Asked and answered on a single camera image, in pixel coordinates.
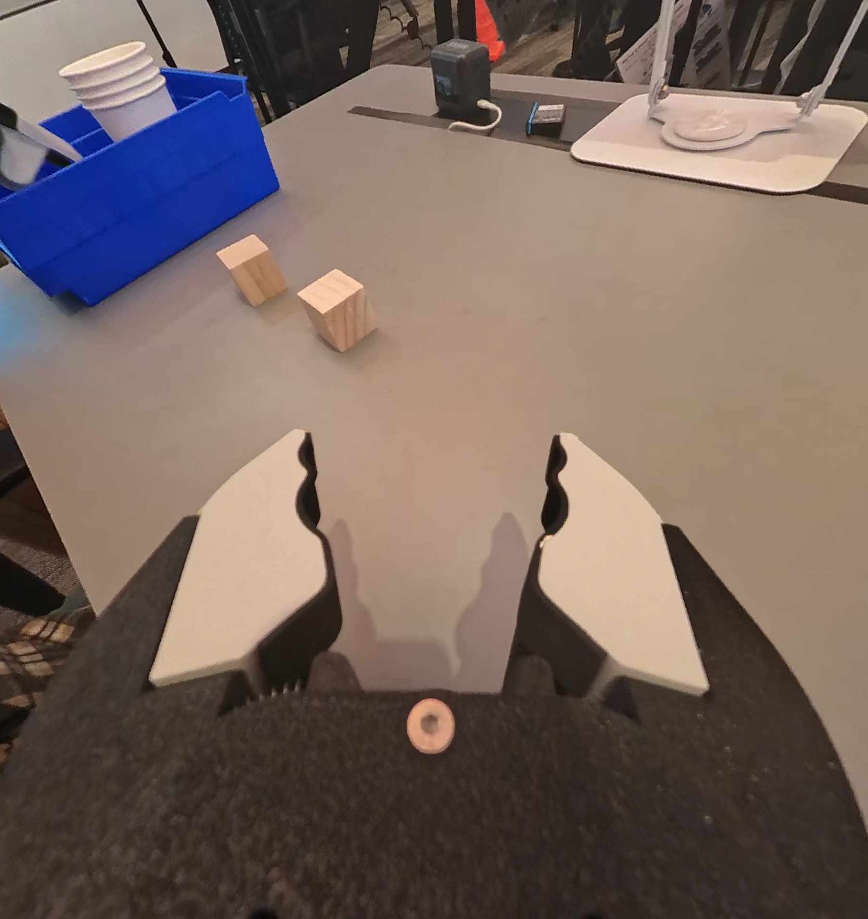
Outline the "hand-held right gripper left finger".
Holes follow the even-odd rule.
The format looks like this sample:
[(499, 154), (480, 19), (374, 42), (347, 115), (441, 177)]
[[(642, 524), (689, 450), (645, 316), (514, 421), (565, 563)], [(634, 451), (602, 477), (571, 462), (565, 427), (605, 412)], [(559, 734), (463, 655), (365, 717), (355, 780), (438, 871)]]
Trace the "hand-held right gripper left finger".
[(201, 507), (153, 686), (241, 673), (254, 690), (305, 687), (342, 624), (316, 479), (312, 437), (294, 429)]

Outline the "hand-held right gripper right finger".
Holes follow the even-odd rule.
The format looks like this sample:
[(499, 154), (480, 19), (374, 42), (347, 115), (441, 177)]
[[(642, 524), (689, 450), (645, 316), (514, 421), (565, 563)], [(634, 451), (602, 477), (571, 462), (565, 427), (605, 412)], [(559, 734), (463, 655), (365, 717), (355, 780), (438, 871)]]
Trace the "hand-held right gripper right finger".
[(633, 684), (709, 692), (658, 512), (572, 433), (554, 436), (543, 534), (513, 635), (513, 669), (539, 658), (560, 695), (624, 698)]

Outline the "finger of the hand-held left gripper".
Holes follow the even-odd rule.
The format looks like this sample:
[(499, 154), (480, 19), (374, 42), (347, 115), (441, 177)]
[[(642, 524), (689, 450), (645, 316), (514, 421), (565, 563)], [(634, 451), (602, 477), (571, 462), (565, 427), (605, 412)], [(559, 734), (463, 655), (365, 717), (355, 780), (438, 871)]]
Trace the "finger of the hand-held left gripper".
[(8, 159), (38, 158), (41, 163), (48, 155), (66, 164), (79, 162), (83, 156), (71, 144), (46, 128), (27, 121), (15, 113), (0, 114), (3, 155)]
[(41, 171), (47, 148), (29, 140), (0, 141), (0, 185), (7, 190), (22, 190), (32, 184)]

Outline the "stack of white paper cups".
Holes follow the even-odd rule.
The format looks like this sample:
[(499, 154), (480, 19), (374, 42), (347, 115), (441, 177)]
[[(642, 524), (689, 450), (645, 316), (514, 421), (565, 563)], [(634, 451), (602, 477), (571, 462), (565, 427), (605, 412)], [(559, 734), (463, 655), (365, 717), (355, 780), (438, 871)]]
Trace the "stack of white paper cups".
[(133, 90), (106, 101), (84, 100), (81, 106), (99, 123), (112, 141), (118, 142), (137, 132), (168, 119), (176, 113), (176, 105), (165, 80), (145, 90)]

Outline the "blue plastic bin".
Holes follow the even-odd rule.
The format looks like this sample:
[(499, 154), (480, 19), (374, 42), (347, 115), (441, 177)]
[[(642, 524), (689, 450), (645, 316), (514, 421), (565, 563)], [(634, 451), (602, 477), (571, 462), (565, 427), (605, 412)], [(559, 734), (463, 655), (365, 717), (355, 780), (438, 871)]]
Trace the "blue plastic bin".
[(246, 78), (163, 74), (176, 113), (116, 143), (63, 111), (41, 125), (82, 159), (0, 184), (0, 248), (47, 296), (94, 306), (279, 190)]

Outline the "wooden cube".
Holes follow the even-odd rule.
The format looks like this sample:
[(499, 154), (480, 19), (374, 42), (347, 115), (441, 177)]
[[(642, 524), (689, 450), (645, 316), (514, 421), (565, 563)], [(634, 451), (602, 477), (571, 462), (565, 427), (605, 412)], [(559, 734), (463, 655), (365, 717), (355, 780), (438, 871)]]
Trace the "wooden cube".
[(364, 286), (333, 269), (297, 293), (317, 333), (338, 353), (346, 353), (376, 328)]
[(267, 245), (248, 235), (216, 253), (250, 306), (258, 307), (289, 289)]

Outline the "black device with green display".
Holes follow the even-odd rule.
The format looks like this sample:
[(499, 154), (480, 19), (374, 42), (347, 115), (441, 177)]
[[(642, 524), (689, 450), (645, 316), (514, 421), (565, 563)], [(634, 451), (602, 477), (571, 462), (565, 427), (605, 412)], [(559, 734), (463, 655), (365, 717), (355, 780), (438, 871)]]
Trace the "black device with green display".
[(433, 48), (429, 62), (440, 114), (474, 116), (479, 111), (478, 102), (490, 100), (490, 57), (485, 44), (448, 40)]

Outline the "white board stand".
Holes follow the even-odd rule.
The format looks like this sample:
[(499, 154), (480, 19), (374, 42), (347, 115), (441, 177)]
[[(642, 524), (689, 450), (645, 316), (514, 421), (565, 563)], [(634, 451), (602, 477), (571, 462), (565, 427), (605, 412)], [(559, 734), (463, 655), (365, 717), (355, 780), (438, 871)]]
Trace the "white board stand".
[(868, 1), (858, 3), (822, 81), (792, 99), (671, 87), (675, 7), (661, 6), (646, 99), (635, 96), (614, 109), (573, 143), (573, 159), (778, 195), (817, 188), (868, 123), (861, 109), (824, 102)]

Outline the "orange traffic cone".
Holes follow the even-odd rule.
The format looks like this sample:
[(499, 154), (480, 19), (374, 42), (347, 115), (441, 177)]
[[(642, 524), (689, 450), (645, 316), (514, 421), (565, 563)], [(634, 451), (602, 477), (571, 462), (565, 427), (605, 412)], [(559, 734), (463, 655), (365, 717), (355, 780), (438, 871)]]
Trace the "orange traffic cone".
[(507, 50), (488, 2), (474, 2), (476, 40), (487, 47), (491, 63), (497, 63)]

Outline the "hanging printed paper sheet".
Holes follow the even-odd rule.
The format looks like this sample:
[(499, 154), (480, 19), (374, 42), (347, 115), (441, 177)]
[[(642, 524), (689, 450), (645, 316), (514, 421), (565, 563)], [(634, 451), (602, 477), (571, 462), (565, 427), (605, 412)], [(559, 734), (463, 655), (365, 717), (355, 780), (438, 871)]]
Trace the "hanging printed paper sheet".
[[(630, 2), (625, 13), (619, 54), (613, 63), (627, 85), (648, 85), (657, 41), (661, 2)], [(695, 33), (679, 81), (681, 87), (729, 90), (732, 68), (726, 3), (701, 2)]]

